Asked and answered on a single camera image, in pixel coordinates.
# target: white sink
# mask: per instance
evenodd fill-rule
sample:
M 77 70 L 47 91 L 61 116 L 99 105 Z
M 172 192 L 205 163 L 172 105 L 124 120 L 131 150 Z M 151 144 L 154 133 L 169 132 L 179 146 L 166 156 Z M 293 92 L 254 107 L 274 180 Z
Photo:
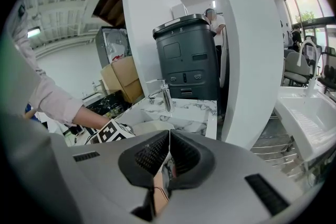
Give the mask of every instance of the white sink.
M 177 130 L 216 139 L 216 101 L 173 99 L 173 102 L 174 112 L 167 113 L 162 98 L 156 97 L 154 100 L 144 98 L 115 120 L 129 126 L 156 120 L 165 121 L 173 124 Z
M 280 87 L 275 105 L 283 126 L 298 145 L 304 161 L 310 161 L 336 143 L 336 104 L 314 89 Z

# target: gray trash bin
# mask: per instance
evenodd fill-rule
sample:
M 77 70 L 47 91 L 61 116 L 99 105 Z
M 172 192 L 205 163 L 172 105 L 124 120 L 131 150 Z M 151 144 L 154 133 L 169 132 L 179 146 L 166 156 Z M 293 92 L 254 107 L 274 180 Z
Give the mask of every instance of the gray trash bin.
M 153 30 L 162 76 L 172 98 L 218 100 L 214 35 L 201 14 L 183 16 Z

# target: ceiling light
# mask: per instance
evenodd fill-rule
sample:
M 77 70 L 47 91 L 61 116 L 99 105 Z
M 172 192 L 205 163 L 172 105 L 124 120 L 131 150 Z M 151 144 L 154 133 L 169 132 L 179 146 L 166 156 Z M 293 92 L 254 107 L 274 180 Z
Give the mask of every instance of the ceiling light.
M 31 28 L 31 29 L 28 30 L 28 38 L 29 37 L 34 37 L 34 36 L 36 36 L 40 33 L 41 33 L 41 30 L 38 26 L 34 27 L 34 28 Z

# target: pink shirt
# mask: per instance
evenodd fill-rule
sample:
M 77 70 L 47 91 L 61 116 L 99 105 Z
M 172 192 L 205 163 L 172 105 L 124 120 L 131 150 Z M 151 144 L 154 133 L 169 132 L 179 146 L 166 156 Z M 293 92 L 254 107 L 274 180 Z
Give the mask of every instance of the pink shirt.
M 23 6 L 20 7 L 20 2 L 18 2 L 7 19 L 7 29 L 20 53 L 40 77 L 39 85 L 30 97 L 29 104 L 38 111 L 44 112 L 53 120 L 73 125 L 72 121 L 83 102 L 56 86 L 54 80 L 48 77 L 44 70 L 39 68 L 27 37 L 27 13 L 22 11 L 24 11 L 24 8 Z

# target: chrome faucet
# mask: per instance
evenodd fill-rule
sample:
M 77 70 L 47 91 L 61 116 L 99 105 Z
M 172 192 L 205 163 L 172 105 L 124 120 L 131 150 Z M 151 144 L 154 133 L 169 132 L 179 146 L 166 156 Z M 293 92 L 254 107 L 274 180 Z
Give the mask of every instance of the chrome faucet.
M 168 84 L 166 84 L 166 81 L 164 79 L 154 79 L 154 80 L 151 80 L 151 81 L 147 81 L 146 83 L 152 83 L 152 82 L 156 82 L 156 81 L 161 81 L 162 82 L 162 84 L 160 86 L 160 89 L 157 90 L 157 91 L 155 91 L 155 92 L 153 92 L 153 93 L 151 93 L 151 94 L 149 94 L 147 96 L 147 98 L 153 100 L 156 97 L 154 95 L 159 94 L 160 92 L 162 92 L 162 94 L 163 94 L 163 102 L 164 102 L 164 106 L 166 108 L 166 111 L 168 113 L 173 113 L 175 107 L 174 107 L 173 99 L 172 99 L 172 97 L 170 95 L 170 90 L 169 90 Z
M 316 81 L 316 78 L 319 78 L 320 76 L 317 76 L 316 75 L 316 67 L 317 67 L 317 62 L 319 59 L 317 59 L 317 55 L 318 55 L 318 51 L 317 51 L 317 47 L 315 45 L 315 43 L 312 41 L 312 40 L 305 40 L 302 44 L 301 44 L 301 48 L 300 48 L 300 55 L 299 55 L 299 59 L 298 59 L 298 62 L 297 62 L 297 66 L 300 67 L 301 66 L 301 57 L 302 57 L 302 51 L 303 51 L 303 47 L 306 43 L 311 43 L 315 49 L 315 55 L 316 55 L 316 63 L 315 63 L 315 68 L 313 70 L 313 77 L 309 80 L 309 83 L 308 83 L 308 88 L 306 90 L 306 96 L 307 97 L 311 97 L 312 95 L 312 92 L 313 92 L 313 89 L 315 87 L 315 81 Z

